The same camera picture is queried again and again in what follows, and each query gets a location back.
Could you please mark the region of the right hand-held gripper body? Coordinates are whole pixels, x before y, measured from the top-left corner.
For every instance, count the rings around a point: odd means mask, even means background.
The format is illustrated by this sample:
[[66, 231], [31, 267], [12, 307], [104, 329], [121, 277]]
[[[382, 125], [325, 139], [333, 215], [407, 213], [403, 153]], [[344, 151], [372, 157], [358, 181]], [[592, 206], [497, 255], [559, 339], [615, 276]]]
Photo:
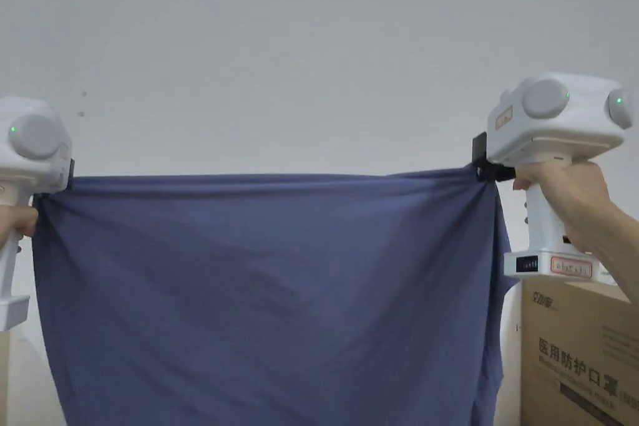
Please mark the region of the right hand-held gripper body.
[[[472, 142], [472, 165], [491, 162], [516, 168], [558, 161], [591, 160], [621, 145], [635, 122], [628, 89], [612, 80], [544, 73], [505, 90], [486, 130]], [[568, 239], [539, 186], [526, 193], [529, 246], [506, 253], [504, 273], [515, 278], [596, 279], [600, 262]]]

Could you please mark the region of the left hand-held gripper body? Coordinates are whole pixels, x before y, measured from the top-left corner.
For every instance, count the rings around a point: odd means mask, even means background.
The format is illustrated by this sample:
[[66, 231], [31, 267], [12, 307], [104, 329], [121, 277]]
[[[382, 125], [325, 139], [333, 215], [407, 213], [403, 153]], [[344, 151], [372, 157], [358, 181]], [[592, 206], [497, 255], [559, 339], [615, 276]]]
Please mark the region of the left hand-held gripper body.
[[[43, 100], [1, 98], [1, 206], [26, 206], [34, 195], [68, 188], [72, 140], [60, 116]], [[20, 234], [11, 228], [1, 248], [1, 330], [27, 319], [29, 296], [11, 292]]]

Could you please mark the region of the person's left hand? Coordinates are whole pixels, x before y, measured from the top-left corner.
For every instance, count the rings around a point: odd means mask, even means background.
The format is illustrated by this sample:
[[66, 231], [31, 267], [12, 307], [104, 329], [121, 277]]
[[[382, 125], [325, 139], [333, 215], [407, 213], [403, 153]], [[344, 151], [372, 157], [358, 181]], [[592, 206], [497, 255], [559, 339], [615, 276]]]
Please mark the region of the person's left hand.
[[1, 205], [1, 248], [16, 235], [18, 239], [24, 236], [33, 237], [38, 219], [38, 211], [32, 206]]

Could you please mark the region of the person's right hand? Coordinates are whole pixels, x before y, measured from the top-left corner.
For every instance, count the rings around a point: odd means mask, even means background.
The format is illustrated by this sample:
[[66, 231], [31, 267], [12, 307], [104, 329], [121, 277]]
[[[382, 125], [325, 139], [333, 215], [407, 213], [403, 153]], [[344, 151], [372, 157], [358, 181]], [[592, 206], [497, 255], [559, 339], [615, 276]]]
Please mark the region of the person's right hand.
[[596, 163], [528, 163], [515, 171], [513, 189], [539, 186], [580, 250], [609, 268], [638, 260], [638, 222], [614, 204]]

